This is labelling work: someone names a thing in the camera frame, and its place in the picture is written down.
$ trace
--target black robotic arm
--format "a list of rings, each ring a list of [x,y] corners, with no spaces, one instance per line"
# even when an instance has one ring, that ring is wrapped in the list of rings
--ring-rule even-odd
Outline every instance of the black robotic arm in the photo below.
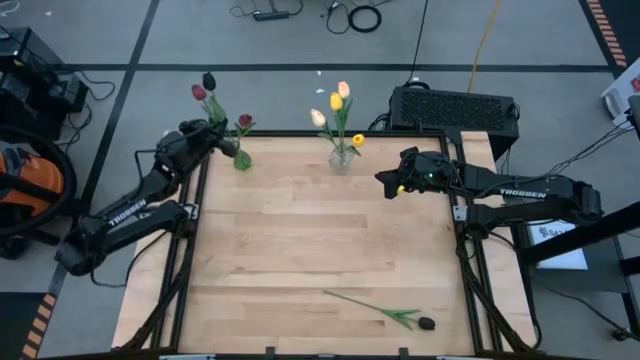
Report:
[[[486,238],[498,226],[523,221],[561,219],[588,225],[602,217],[600,193],[591,185],[566,176],[499,175],[487,168],[449,160],[441,153],[420,152],[415,147],[401,152],[400,158],[397,169],[376,174],[388,199],[402,192],[430,191],[471,199],[503,195],[531,200],[500,208],[481,204],[454,207],[455,220],[464,222],[473,237]]]
[[[95,215],[81,218],[78,225],[58,246],[55,259],[69,273],[80,276],[100,266],[105,257],[157,230],[186,236],[192,231],[191,212],[175,201],[162,203],[153,210],[147,206],[175,194],[180,185],[214,148],[233,157],[237,146],[224,139],[226,121],[209,125],[205,120],[180,124],[179,132],[165,135],[155,150],[151,171],[139,186]],[[123,225],[145,212],[147,216]]]

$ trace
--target gray floor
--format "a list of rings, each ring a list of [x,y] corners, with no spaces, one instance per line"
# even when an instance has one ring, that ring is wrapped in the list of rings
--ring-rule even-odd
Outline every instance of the gray floor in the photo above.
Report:
[[[141,56],[147,64],[350,64],[411,62],[422,11],[421,1],[394,0],[380,7],[381,27],[372,34],[332,35],[325,29],[320,0],[303,0],[304,11],[284,21],[256,23],[234,18],[234,5],[251,8],[248,0],[161,0]],[[256,0],[263,9],[267,2]],[[129,62],[150,0],[23,1],[0,18],[3,26],[31,26],[68,63]],[[278,0],[282,9],[295,0]],[[431,0],[418,62],[470,64],[492,9],[491,0]],[[339,15],[332,26],[343,26]],[[577,0],[504,0],[481,64],[603,65],[587,20]],[[88,72],[94,80],[117,86],[124,73]],[[364,129],[386,111],[395,85],[406,72],[267,71],[216,74],[219,100],[228,114],[250,113],[262,129],[312,129],[309,108],[326,110],[327,94],[338,80],[352,85],[353,129]],[[469,74],[418,72],[433,88],[465,91]],[[190,94],[199,72],[138,71],[131,83],[92,207],[98,209],[136,183],[133,151],[154,146],[167,129],[202,116]],[[565,160],[612,129],[599,95],[613,80],[607,73],[479,73],[475,91],[513,96],[520,104],[520,139],[513,148],[512,173],[536,175]],[[94,86],[98,95],[107,87]],[[71,149],[81,183],[87,178],[111,114],[115,95],[91,103],[94,120]],[[80,122],[83,117],[74,117]],[[621,161],[640,151],[638,139],[623,135],[593,156],[569,167],[565,174],[594,184],[606,211],[638,199],[634,186],[640,164]],[[150,164],[143,159],[143,166]],[[626,256],[640,254],[637,239],[623,236]],[[108,258],[96,276],[120,282],[132,248]],[[34,246],[18,261],[0,261],[1,291],[46,291],[55,268],[53,249]],[[619,296],[574,291],[625,324]],[[60,294],[41,356],[106,351],[122,301],[123,290],[98,288],[88,278],[68,276]],[[603,359],[637,357],[640,345],[618,343],[611,328],[576,302],[541,288],[534,300],[544,333],[542,348],[552,354]]]

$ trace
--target glass vase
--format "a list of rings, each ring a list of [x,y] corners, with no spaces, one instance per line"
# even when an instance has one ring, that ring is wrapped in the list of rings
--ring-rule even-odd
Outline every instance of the glass vase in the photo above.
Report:
[[[353,160],[353,153],[350,151],[338,151],[337,148],[333,148],[333,151],[329,155],[329,166],[334,173],[338,175],[345,175],[351,168],[351,161]]]

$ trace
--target wooden table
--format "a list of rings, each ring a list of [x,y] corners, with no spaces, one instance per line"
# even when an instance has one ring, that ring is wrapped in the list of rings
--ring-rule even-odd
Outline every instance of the wooden table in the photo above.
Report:
[[[467,162],[495,168],[485,133],[463,139]],[[254,166],[245,173],[216,154],[179,350],[259,354],[275,346],[279,354],[392,355],[407,347],[413,355],[473,354],[448,197],[414,193],[385,200],[373,177],[397,167],[399,152],[411,146],[440,151],[435,139],[368,138],[346,176],[331,173],[331,145],[320,138],[246,138],[243,148]],[[502,199],[483,202],[497,206]],[[153,237],[140,241],[137,251]],[[484,243],[495,303],[533,344],[516,256],[499,241]],[[132,271],[114,346],[127,341],[155,306],[167,248],[168,236]],[[385,308],[421,309],[436,330],[409,331],[323,290]],[[167,312],[164,344],[173,311]]]

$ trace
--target yellow tulip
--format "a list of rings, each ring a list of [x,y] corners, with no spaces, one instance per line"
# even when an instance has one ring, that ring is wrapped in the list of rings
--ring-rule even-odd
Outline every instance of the yellow tulip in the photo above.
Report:
[[[338,93],[332,93],[329,98],[329,105],[331,105],[331,110],[338,112],[342,109],[342,98]]]
[[[366,142],[362,134],[355,135],[351,140],[353,141],[353,147],[363,147]]]

